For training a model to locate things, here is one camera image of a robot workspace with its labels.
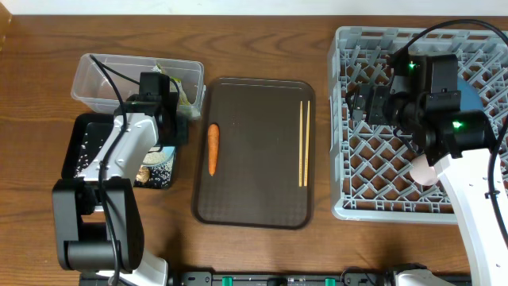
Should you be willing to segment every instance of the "white wall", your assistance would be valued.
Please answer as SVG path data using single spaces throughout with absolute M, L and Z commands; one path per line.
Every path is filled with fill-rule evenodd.
M 12 14 L 508 15 L 508 0 L 0 0 Z

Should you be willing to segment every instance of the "brown food item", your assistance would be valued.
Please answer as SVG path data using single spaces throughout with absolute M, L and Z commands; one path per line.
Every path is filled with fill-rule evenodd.
M 208 127 L 208 172 L 213 176 L 217 168 L 219 156 L 219 126 L 212 124 Z
M 150 170 L 145 166 L 141 166 L 140 170 L 137 172 L 136 181 L 145 184 L 150 179 Z

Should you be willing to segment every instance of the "dark brown tray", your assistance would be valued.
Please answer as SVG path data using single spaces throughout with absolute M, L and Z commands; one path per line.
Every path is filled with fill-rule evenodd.
M 308 186 L 298 186 L 300 102 L 303 150 L 310 101 Z M 314 197 L 315 97 L 307 83 L 218 79 L 206 96 L 193 196 L 201 222 L 280 229 L 304 227 Z M 208 126 L 219 126 L 214 176 L 208 172 Z

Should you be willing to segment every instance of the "wooden chopstick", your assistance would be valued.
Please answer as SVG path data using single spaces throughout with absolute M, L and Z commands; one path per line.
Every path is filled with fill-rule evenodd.
M 307 187 L 307 176 L 309 173 L 309 131 L 310 131 L 310 101 L 307 102 L 307 135 L 305 139 L 305 177 L 303 186 Z
M 298 186 L 302 186 L 302 141 L 303 141 L 303 102 L 300 102 L 300 140 L 298 143 L 300 144 L 300 149 L 298 152 Z

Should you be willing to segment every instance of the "chopsticks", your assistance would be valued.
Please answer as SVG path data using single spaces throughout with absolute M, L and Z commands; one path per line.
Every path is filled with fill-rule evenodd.
M 305 169 L 303 175 L 303 186 L 307 186 L 309 175 L 309 135 L 310 135 L 310 101 L 307 101 L 307 123 L 306 123 L 306 139 L 305 139 L 305 163 L 302 162 L 303 151 L 303 102 L 300 102 L 300 140 L 298 152 L 298 186 L 302 186 L 302 168 Z

